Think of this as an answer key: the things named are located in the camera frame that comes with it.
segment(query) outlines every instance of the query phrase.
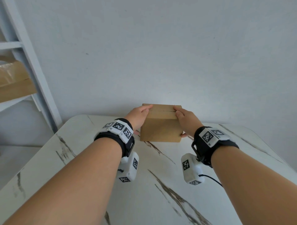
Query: person's right arm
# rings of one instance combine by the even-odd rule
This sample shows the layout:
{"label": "person's right arm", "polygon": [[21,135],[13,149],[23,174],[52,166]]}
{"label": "person's right arm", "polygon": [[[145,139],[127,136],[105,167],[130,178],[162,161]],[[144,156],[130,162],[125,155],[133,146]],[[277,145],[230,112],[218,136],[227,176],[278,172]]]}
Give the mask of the person's right arm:
{"label": "person's right arm", "polygon": [[[192,112],[175,110],[182,137],[194,137],[203,124]],[[211,164],[243,225],[297,224],[297,185],[232,146],[219,147]]]}

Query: white camera device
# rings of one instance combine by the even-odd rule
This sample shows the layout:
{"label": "white camera device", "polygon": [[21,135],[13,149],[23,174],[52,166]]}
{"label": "white camera device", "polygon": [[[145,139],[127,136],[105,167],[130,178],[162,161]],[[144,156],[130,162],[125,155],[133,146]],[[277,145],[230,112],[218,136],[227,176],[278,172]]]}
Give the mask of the white camera device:
{"label": "white camera device", "polygon": [[118,167],[116,177],[123,183],[134,181],[138,168],[139,156],[131,152],[129,157],[123,157]]}
{"label": "white camera device", "polygon": [[191,153],[184,154],[181,157],[181,164],[183,168],[184,180],[192,185],[197,185],[205,181],[204,177],[199,177],[203,174],[201,165],[197,157]]}

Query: finger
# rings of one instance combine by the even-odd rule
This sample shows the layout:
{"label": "finger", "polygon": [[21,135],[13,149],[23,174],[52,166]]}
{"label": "finger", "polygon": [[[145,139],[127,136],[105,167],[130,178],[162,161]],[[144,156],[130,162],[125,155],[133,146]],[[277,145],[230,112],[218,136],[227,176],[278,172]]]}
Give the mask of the finger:
{"label": "finger", "polygon": [[182,119],[183,117],[185,117],[185,116],[182,114],[182,112],[180,112],[180,111],[176,111],[176,112],[175,112],[175,115],[177,116],[178,120],[180,120],[180,119]]}
{"label": "finger", "polygon": [[138,107],[138,109],[142,112],[145,109],[151,109],[153,107],[153,105],[143,105]]}
{"label": "finger", "polygon": [[149,113],[149,109],[145,109],[141,112],[142,116],[144,117],[147,117],[148,113]]}
{"label": "finger", "polygon": [[183,133],[183,134],[181,134],[181,137],[183,138],[183,137],[187,137],[188,136],[188,134],[187,133]]}
{"label": "finger", "polygon": [[189,112],[188,110],[185,110],[185,109],[183,109],[183,108],[179,108],[179,107],[177,107],[176,105],[173,106],[173,108],[174,108],[176,111],[180,111],[180,112],[182,112],[182,114],[184,114],[184,115],[185,115],[185,113],[188,113],[188,112]]}

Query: cardboard box on shelf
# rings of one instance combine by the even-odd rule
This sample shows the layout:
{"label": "cardboard box on shelf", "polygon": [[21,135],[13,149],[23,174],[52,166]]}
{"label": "cardboard box on shelf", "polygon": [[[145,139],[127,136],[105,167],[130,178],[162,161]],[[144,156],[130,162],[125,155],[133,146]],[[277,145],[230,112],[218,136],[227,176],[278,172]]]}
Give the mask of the cardboard box on shelf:
{"label": "cardboard box on shelf", "polygon": [[183,129],[179,125],[173,105],[154,104],[140,131],[141,141],[180,142]]}
{"label": "cardboard box on shelf", "polygon": [[15,59],[0,56],[0,103],[36,93],[25,66]]}

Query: person's left arm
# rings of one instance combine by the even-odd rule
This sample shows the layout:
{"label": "person's left arm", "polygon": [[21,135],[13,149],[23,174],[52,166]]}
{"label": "person's left arm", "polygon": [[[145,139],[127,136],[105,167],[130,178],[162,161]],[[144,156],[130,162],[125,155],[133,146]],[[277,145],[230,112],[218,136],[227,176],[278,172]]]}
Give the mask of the person's left arm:
{"label": "person's left arm", "polygon": [[[136,130],[144,123],[151,107],[134,108],[125,119]],[[99,224],[121,157],[122,149],[115,140],[97,139],[54,175],[4,225]]]}

